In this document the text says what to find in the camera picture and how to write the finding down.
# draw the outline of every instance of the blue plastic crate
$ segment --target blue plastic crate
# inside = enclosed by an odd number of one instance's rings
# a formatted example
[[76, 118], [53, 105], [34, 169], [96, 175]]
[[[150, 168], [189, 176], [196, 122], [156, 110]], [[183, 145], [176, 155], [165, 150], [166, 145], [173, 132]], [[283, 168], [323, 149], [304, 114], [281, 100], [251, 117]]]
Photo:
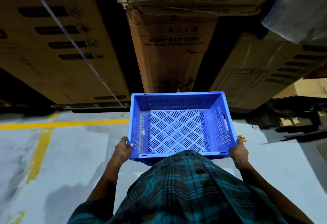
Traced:
[[227, 157], [237, 138], [225, 94], [216, 91], [132, 94], [128, 139], [130, 159], [153, 165], [183, 150]]

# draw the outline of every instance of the crate handle hole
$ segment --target crate handle hole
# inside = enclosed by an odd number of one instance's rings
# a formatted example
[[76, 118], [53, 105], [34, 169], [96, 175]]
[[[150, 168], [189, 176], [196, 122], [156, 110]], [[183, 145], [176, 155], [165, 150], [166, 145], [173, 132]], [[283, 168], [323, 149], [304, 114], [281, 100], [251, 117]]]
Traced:
[[223, 116], [224, 116], [226, 131], [229, 131], [225, 114], [223, 114]]

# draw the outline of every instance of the printed phone number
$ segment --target printed phone number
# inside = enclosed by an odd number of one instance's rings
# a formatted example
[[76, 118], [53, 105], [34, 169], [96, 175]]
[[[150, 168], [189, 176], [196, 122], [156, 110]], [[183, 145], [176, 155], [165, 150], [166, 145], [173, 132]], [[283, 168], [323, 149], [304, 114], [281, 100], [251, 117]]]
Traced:
[[180, 41], [199, 41], [200, 36], [187, 36], [187, 37], [169, 37], [169, 38], [149, 38], [150, 42], [180, 42]]

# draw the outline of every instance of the plastic strap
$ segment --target plastic strap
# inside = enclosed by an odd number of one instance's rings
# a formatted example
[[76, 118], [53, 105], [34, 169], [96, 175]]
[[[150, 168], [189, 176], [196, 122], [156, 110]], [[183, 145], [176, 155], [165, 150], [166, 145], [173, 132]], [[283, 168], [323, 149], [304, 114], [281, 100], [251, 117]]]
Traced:
[[51, 15], [52, 19], [55, 20], [55, 22], [57, 23], [57, 25], [61, 28], [61, 30], [63, 31], [63, 33], [68, 37], [69, 41], [74, 45], [74, 47], [76, 48], [76, 50], [80, 53], [80, 55], [82, 56], [82, 58], [84, 59], [84, 61], [88, 64], [88, 66], [91, 68], [91, 70], [95, 73], [95, 75], [98, 77], [98, 79], [102, 82], [102, 84], [107, 88], [107, 90], [109, 90], [110, 94], [113, 95], [113, 97], [116, 99], [116, 101], [123, 107], [125, 108], [125, 106], [123, 106], [121, 104], [121, 102], [117, 99], [117, 97], [115, 96], [115, 94], [113, 94], [113, 92], [111, 91], [111, 89], [108, 87], [108, 85], [103, 81], [103, 79], [100, 77], [99, 73], [97, 73], [97, 71], [94, 69], [94, 67], [91, 65], [91, 63], [88, 61], [88, 59], [85, 57], [84, 53], [81, 51], [81, 49], [77, 46], [77, 44], [75, 43], [75, 41], [73, 40], [73, 38], [70, 36], [70, 34], [67, 32], [67, 30], [63, 27], [63, 25], [60, 23], [60, 21], [58, 20], [58, 18], [54, 15], [54, 13], [52, 12], [52, 10], [50, 9], [50, 7], [47, 5], [47, 3], [44, 0], [40, 0], [40, 2], [43, 4], [43, 6], [46, 8], [46, 10], [49, 12], [49, 14]]

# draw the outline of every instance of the gray floor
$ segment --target gray floor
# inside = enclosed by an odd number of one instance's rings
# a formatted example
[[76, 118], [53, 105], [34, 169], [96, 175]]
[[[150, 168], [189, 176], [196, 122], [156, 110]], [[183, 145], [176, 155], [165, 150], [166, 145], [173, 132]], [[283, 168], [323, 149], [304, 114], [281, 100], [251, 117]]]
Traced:
[[[129, 113], [72, 114], [51, 118], [0, 117], [1, 124], [74, 122], [129, 118]], [[318, 140], [299, 144], [280, 142], [283, 134], [234, 122], [237, 134], [248, 140], [250, 162], [273, 186], [300, 207], [316, 224], [327, 219], [327, 164], [316, 150]], [[99, 180], [114, 146], [128, 125], [55, 128], [36, 180], [26, 184], [29, 164], [42, 129], [0, 131], [0, 223], [61, 224], [86, 200]], [[240, 178], [231, 159], [214, 161]], [[115, 207], [129, 186], [149, 167], [128, 160], [118, 177]]]

